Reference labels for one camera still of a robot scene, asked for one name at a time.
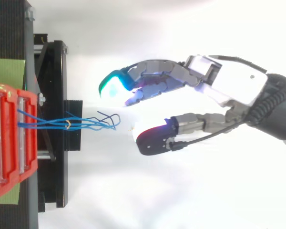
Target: red plastic container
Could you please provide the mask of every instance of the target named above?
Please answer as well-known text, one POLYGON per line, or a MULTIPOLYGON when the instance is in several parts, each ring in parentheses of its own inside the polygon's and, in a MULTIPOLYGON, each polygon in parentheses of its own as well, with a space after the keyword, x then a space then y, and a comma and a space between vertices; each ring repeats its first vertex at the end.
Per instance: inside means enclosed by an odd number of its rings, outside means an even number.
POLYGON ((0 196, 19 183, 17 91, 0 84, 0 196))
POLYGON ((26 123, 36 120, 21 115, 19 108, 37 117, 37 95, 0 84, 0 197, 38 167, 37 130, 17 125, 20 118, 26 123))

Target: metal bolt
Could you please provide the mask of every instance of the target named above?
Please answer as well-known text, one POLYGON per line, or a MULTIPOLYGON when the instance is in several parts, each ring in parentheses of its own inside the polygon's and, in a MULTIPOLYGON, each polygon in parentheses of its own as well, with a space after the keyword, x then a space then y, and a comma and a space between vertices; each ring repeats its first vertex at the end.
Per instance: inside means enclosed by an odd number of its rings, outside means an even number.
POLYGON ((42 93, 39 93, 38 94, 38 104, 39 106, 43 106, 43 103, 46 102, 46 98, 43 97, 43 94, 42 93))
POLYGON ((34 21, 34 12, 35 12, 35 8, 34 7, 28 7, 27 10, 25 11, 25 18, 30 20, 30 21, 34 21))
POLYGON ((68 52, 69 52, 69 48, 68 48, 68 46, 65 46, 65 47, 63 48, 63 54, 67 55, 68 52))

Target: black cable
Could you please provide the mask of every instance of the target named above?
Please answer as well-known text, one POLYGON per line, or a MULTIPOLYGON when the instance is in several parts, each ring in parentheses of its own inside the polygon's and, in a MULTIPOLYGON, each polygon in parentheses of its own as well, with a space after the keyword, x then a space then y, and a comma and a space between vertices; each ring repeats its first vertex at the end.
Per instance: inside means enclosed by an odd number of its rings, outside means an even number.
POLYGON ((245 121, 241 121, 241 122, 235 123, 233 125, 230 125, 230 126, 224 128, 224 129, 220 130, 220 131, 217 131, 217 132, 215 132, 213 134, 210 134, 210 135, 207 135, 205 137, 201 137, 201 138, 195 139, 193 141, 189 141, 189 142, 187 142, 187 145, 191 145, 191 144, 194 144, 194 143, 197 143, 197 142, 202 142, 202 141, 204 141, 206 139, 215 137, 215 136, 220 135, 220 134, 222 134, 224 132, 227 132, 229 130, 235 129, 235 128, 239 127, 240 125, 244 124, 244 123, 245 123, 245 121))
POLYGON ((246 121, 241 121, 241 122, 235 123, 235 124, 233 124, 231 126, 228 126, 228 127, 224 128, 224 129, 220 130, 220 131, 217 131, 216 133, 213 133, 213 134, 210 134, 208 136, 195 139, 193 141, 189 141, 189 142, 171 142, 170 143, 170 148, 171 148, 172 151, 176 151, 176 150, 182 149, 184 147, 187 147, 188 145, 195 144, 195 143, 198 143, 198 142, 202 142, 204 140, 210 139, 210 138, 215 137, 217 135, 220 135, 220 134, 222 134, 224 132, 227 132, 227 131, 229 131, 231 129, 235 129, 235 128, 237 128, 240 125, 245 124, 245 123, 246 123, 246 121))

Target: white background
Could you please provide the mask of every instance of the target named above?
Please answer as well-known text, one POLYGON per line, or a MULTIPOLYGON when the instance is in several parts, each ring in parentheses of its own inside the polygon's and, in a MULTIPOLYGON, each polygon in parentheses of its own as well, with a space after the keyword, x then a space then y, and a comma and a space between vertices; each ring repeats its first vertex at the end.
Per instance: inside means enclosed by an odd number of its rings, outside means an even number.
POLYGON ((185 88, 104 108, 98 85, 145 59, 236 55, 286 76, 286 0, 31 0, 34 31, 63 40, 68 99, 83 116, 120 113, 118 131, 82 132, 69 153, 69 203, 46 205, 41 229, 286 229, 286 146, 242 126, 181 151, 142 156, 135 120, 224 112, 185 88))

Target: black metal stand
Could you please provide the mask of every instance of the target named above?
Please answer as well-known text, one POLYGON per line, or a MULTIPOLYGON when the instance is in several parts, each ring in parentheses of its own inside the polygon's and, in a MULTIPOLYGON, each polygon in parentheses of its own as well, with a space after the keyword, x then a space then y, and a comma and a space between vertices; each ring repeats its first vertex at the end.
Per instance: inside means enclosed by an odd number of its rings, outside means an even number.
MULTIPOLYGON (((40 40, 39 36, 35 34, 35 40, 40 40)), ((46 102, 40 107, 39 116, 46 120, 58 119, 69 117, 66 113, 69 111, 81 117, 82 101, 67 100, 65 44, 62 41, 54 41, 42 45, 40 53, 35 53, 35 73, 46 98, 46 102)), ((50 156, 38 161, 40 212, 45 210, 44 203, 56 202, 58 208, 63 208, 68 203, 67 151, 80 150, 80 143, 80 130, 38 131, 38 149, 48 151, 50 156)))

